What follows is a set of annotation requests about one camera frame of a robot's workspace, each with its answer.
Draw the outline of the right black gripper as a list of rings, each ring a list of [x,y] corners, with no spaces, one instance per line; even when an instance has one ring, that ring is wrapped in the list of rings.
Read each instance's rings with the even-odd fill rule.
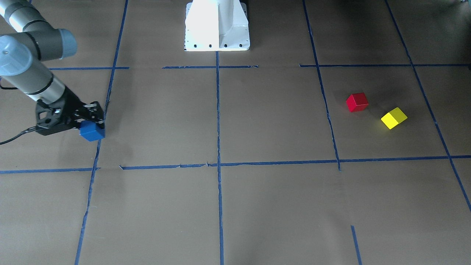
[[[70,129],[79,129],[80,120],[103,123],[104,111],[98,101],[82,102],[69,88],[55,102],[46,104],[38,100],[35,109],[35,131],[40,135],[51,135]]]

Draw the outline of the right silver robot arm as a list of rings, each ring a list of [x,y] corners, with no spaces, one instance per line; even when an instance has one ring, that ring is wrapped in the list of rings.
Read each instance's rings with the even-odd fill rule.
[[[82,102],[44,65],[73,56],[77,52],[74,35],[52,27],[27,0],[2,0],[0,7],[1,17],[15,30],[0,38],[1,78],[36,103],[36,125],[21,134],[51,135],[78,129],[88,141],[103,139],[104,111],[99,102]]]

